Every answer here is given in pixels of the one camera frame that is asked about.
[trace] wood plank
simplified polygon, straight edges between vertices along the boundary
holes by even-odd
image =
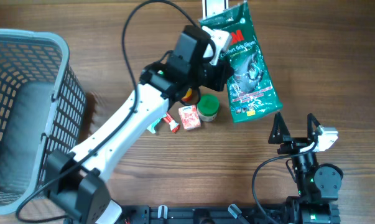
[[[123,23],[136,5],[0,6],[0,27],[55,32],[68,42],[70,65],[91,99],[84,137],[132,90],[119,43]],[[200,18],[201,2],[180,5]],[[345,172],[337,201],[343,223],[375,223],[375,1],[257,0],[250,8],[292,134],[305,136],[308,113],[340,132],[333,149],[318,160]],[[145,65],[173,49],[185,24],[176,10],[162,4],[136,14],[126,39],[136,78]],[[157,135],[141,136],[108,183],[114,199],[123,205],[253,203],[252,173],[276,156],[277,146],[267,144],[273,117],[233,124],[227,92],[214,94],[221,101],[215,122],[177,134],[163,124]],[[170,114],[180,121],[178,107]],[[256,188],[262,203],[297,195],[283,161],[260,171]],[[29,205],[25,212],[41,218],[58,213],[46,202],[36,203],[46,206]],[[0,217],[0,223],[15,222],[12,215]]]

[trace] red and white package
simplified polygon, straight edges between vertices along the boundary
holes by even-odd
[[[179,131],[179,129],[180,129],[180,124],[178,124],[178,122],[176,122],[175,120],[174,120],[174,118],[170,115],[170,114],[168,114],[168,112],[167,112],[167,116],[166,117],[164,117],[164,118],[162,118],[166,123],[168,123],[169,124],[169,126],[170,126],[170,130],[173,132],[173,133],[176,133],[177,131]]]
[[[197,107],[195,105],[179,108],[179,115],[182,119],[183,127],[186,130],[201,127],[200,118],[198,117]]]

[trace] plastic bag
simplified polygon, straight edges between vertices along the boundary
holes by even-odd
[[[232,41],[221,60],[229,60],[234,75],[227,81],[231,115],[235,123],[262,118],[280,110],[282,103],[273,87],[269,71],[257,41],[249,13],[244,2],[221,14],[200,21],[201,26],[225,30]]]

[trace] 3m logo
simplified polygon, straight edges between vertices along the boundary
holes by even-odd
[[[241,33],[241,30],[236,30],[235,33],[232,32],[232,33],[231,33],[231,37],[233,38],[232,41],[231,41],[231,45],[233,45],[233,44],[237,44],[238,42],[244,40],[244,36],[243,36],[243,34]]]

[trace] gray plastic bin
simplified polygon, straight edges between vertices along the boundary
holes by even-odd
[[[69,56],[56,34],[0,29],[0,215],[42,185],[53,150],[78,140],[86,98]]]

